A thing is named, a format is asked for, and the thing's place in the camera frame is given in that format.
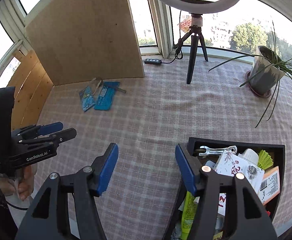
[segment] wrench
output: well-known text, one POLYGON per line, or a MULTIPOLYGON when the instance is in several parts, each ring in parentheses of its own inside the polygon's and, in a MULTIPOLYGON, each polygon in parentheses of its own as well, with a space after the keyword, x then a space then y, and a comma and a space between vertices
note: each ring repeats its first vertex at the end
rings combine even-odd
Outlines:
POLYGON ((205 157, 207 155, 221 155, 224 151, 228 151, 235 154, 237 153, 237 147, 230 146, 227 148, 211 149, 207 146, 201 146, 199 149, 195 150, 195 156, 205 157))

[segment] checkered tablecloth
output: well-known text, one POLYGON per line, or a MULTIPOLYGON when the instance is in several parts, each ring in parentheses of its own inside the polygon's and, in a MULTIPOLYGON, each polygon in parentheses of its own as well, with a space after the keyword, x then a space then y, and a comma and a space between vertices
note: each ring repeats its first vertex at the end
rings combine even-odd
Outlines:
MULTIPOLYGON (((54 87, 38 124, 60 121, 77 137, 58 148, 58 155, 40 162, 39 188, 51 172, 66 175, 90 165, 110 142, 119 158, 108 189, 96 204, 108 239, 161 239, 169 221, 180 172, 174 147, 189 137, 286 146, 285 174, 273 225, 292 218, 292 82, 281 79, 272 118, 254 128, 269 99, 239 85, 249 65, 198 60, 193 81, 186 84, 188 60, 145 65, 145 78, 121 79, 126 94, 116 92, 110 111, 83 112, 78 96, 87 82, 54 87)), ((70 217, 75 219, 69 198, 70 217)))

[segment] blue package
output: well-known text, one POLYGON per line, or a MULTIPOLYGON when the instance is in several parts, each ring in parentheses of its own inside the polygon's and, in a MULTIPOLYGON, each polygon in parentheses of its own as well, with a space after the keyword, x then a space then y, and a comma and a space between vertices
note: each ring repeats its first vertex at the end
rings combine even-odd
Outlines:
POLYGON ((119 82, 104 82, 104 86, 99 93, 96 105, 94 106, 95 110, 109 110, 111 107, 115 89, 107 87, 107 84, 116 87, 119 86, 119 82))
POLYGON ((94 106, 96 103, 94 101, 92 90, 90 86, 87 86, 79 92, 80 101, 82 103, 82 108, 86 112, 89 108, 94 106))

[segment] tree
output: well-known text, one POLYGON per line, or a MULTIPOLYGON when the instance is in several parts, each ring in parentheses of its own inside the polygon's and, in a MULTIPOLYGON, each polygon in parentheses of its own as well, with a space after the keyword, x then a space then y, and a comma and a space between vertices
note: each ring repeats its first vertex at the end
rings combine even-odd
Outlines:
MULTIPOLYGON (((205 45, 206 46, 212 46, 212 40, 211 39, 205 39, 204 38, 204 40, 205 40, 205 45)), ((187 40, 184 41, 184 45, 190 45, 190 43, 191 43, 191 38, 190 37, 187 38, 187 40)))
MULTIPOLYGON (((276 36, 276 53, 283 60, 287 61, 292 58, 292 45, 285 39, 280 39, 276 36)), ((274 50, 274 39, 272 32, 267 34, 266 46, 274 50)))
POLYGON ((138 38, 139 46, 156 45, 156 41, 153 38, 138 38))
POLYGON ((245 23, 237 25, 230 41, 230 49, 255 54, 258 45, 266 45, 267 34, 257 25, 245 23))

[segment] wooden board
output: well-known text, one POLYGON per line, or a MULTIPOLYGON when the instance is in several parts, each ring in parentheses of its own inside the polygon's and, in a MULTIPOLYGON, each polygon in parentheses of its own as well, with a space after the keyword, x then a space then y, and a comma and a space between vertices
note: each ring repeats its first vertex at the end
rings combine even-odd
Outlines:
POLYGON ((23 83, 18 95, 15 97, 15 105, 11 115, 11 129, 21 127, 21 123, 30 103, 33 94, 36 91, 37 86, 42 80, 42 77, 46 74, 44 68, 40 62, 37 62, 33 67, 25 82, 23 83))
POLYGON ((37 123, 40 112, 45 104, 46 98, 48 97, 52 87, 53 83, 46 73, 42 77, 41 82, 39 83, 35 93, 30 99, 30 102, 28 104, 24 118, 21 123, 22 127, 37 123))
POLYGON ((34 66, 38 63, 38 61, 39 59, 36 53, 31 50, 30 52, 28 52, 27 56, 23 59, 23 61, 20 63, 20 65, 12 75, 7 87, 16 87, 14 93, 15 99, 27 76, 34 68, 34 66))
POLYGON ((14 57, 15 57, 16 59, 18 59, 20 62, 22 62, 22 61, 24 60, 24 58, 25 58, 24 54, 22 54, 22 53, 20 52, 20 50, 17 50, 17 51, 14 53, 14 57))
POLYGON ((127 0, 52 0, 25 30, 54 85, 144 76, 127 0))

